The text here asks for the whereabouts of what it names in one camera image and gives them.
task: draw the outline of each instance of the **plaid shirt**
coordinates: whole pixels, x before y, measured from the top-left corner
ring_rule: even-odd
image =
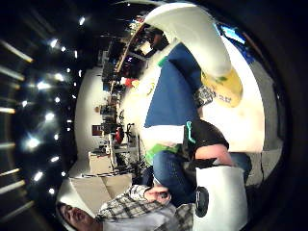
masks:
[[[141,215],[157,211],[166,205],[154,201],[148,202],[144,192],[150,189],[146,186],[133,185],[115,199],[104,203],[96,219],[98,221],[117,221],[125,218],[137,218]],[[193,229],[193,204],[181,205],[176,209],[172,219],[156,228],[155,231],[189,231]]]

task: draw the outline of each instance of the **yellow bag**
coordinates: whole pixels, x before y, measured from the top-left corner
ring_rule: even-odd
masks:
[[[228,74],[220,77],[212,77],[201,72],[201,82],[213,92],[213,98],[220,105],[234,108],[240,104],[243,96],[243,85],[233,67]]]

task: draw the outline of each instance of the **blue jeans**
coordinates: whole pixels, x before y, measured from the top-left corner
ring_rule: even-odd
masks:
[[[230,153],[234,163],[244,170],[244,179],[251,170],[251,162],[243,153]],[[155,154],[153,159],[153,172],[155,178],[171,194],[171,203],[178,207],[181,204],[195,202],[195,187],[186,177],[183,163],[187,159],[169,151],[161,151]]]

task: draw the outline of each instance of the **person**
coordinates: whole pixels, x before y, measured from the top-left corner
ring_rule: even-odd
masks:
[[[80,231],[192,230],[195,187],[183,169],[183,162],[190,160],[192,168],[235,164],[223,134],[201,119],[194,120],[192,129],[185,130],[183,146],[186,149],[182,153],[155,155],[154,176],[162,185],[133,185],[104,203],[95,218],[79,208],[58,203],[59,220],[68,230]]]

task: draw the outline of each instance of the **green strap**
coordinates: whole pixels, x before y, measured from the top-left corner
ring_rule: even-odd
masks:
[[[189,129],[189,140],[190,140],[190,142],[195,143],[195,140],[192,138],[192,122],[187,121],[186,126]]]

